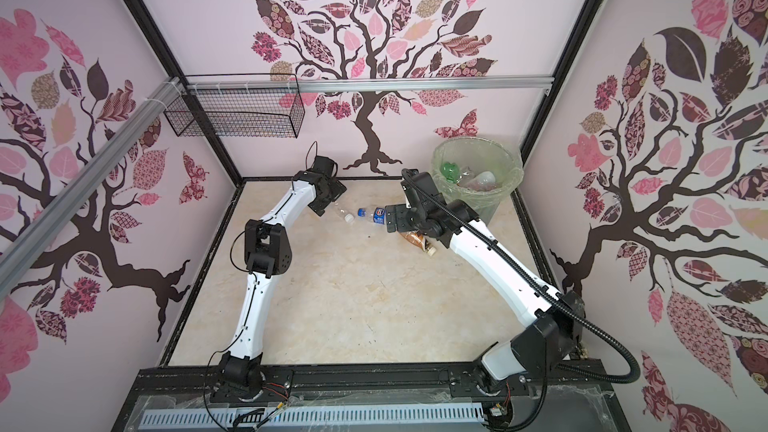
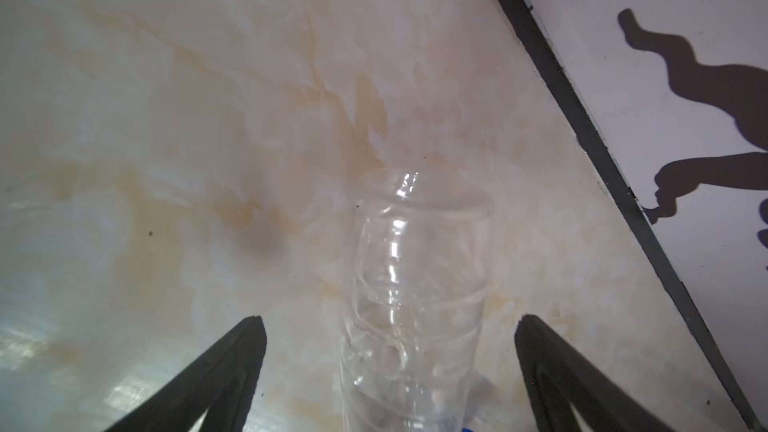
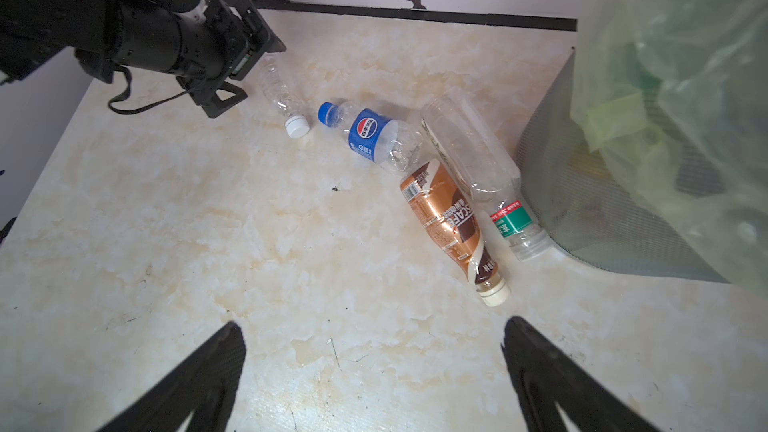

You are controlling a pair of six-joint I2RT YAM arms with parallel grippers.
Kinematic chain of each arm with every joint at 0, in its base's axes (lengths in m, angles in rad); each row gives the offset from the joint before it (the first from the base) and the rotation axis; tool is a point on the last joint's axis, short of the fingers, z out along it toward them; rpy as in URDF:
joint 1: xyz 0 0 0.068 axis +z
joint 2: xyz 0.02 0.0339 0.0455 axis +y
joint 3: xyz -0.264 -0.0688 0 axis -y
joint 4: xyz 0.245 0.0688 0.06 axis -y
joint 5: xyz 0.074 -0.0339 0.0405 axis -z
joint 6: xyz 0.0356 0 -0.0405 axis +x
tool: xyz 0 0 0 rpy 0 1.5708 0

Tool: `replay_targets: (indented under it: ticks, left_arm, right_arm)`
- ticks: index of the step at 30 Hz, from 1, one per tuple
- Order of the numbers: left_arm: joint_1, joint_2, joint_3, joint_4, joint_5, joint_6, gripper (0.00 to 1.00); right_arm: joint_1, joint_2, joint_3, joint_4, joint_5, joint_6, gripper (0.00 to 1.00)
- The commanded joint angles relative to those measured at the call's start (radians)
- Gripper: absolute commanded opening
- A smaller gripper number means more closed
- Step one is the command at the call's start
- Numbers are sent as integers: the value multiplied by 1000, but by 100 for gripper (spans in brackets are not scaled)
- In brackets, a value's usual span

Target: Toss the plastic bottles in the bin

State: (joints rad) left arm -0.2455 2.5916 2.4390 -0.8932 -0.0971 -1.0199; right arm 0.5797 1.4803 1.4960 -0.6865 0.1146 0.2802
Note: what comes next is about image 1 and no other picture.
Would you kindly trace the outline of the orange tea bottle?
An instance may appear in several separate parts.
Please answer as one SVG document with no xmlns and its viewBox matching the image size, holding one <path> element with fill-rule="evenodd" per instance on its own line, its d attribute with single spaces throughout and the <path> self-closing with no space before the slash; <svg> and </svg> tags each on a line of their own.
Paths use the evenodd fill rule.
<svg viewBox="0 0 768 432">
<path fill-rule="evenodd" d="M 433 256 L 436 253 L 435 247 L 427 239 L 427 237 L 419 232 L 401 232 L 400 235 L 411 245 L 418 247 L 422 252 L 428 256 Z"/>
</svg>

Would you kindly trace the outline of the clear ribbed bottle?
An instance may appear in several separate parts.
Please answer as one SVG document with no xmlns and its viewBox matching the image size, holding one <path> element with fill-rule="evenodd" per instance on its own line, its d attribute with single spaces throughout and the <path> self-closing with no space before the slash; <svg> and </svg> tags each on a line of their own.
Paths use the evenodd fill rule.
<svg viewBox="0 0 768 432">
<path fill-rule="evenodd" d="M 331 203 L 332 210 L 347 224 L 351 224 L 355 220 L 355 215 L 343 204 L 338 201 Z"/>
</svg>

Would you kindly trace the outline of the green Sprite bottle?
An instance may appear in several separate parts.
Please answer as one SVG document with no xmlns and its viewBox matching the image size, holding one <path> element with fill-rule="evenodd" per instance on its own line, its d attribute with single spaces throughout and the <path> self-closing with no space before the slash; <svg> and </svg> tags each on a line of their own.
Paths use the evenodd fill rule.
<svg viewBox="0 0 768 432">
<path fill-rule="evenodd" d="M 449 183 L 458 184 L 462 179 L 461 167 L 454 162 L 443 162 L 440 172 Z"/>
</svg>

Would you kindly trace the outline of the white bottle red cap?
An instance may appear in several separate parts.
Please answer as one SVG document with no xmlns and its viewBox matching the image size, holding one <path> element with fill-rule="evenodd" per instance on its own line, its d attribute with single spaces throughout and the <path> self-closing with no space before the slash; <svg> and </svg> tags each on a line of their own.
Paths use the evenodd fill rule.
<svg viewBox="0 0 768 432">
<path fill-rule="evenodd" d="M 481 172 L 464 184 L 465 188 L 476 192 L 489 192 L 497 186 L 497 179 L 491 171 Z"/>
</svg>

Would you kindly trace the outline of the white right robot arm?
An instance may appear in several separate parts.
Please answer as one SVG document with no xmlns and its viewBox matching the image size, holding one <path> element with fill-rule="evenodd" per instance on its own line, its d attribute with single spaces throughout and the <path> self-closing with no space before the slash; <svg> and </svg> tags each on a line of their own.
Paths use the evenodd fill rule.
<svg viewBox="0 0 768 432">
<path fill-rule="evenodd" d="M 576 301 L 525 267 L 469 205 L 446 202 L 429 173 L 404 169 L 401 186 L 406 202 L 386 208 L 388 231 L 419 232 L 441 243 L 496 290 L 523 326 L 482 353 L 480 373 L 492 382 L 520 374 L 541 378 L 568 359 L 582 332 Z"/>
</svg>

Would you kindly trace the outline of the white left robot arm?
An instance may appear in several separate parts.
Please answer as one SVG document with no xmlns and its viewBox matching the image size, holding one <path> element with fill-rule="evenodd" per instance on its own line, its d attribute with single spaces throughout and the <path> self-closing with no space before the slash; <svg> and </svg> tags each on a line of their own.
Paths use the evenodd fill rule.
<svg viewBox="0 0 768 432">
<path fill-rule="evenodd" d="M 337 178 L 338 165 L 316 156 L 308 169 L 292 177 L 278 203 L 259 219 L 244 226 L 246 292 L 232 343 L 221 353 L 217 368 L 222 383 L 251 395 L 265 383 L 260 370 L 263 339 L 272 296 L 293 260 L 288 231 L 309 209 L 322 216 L 346 191 Z"/>
</svg>

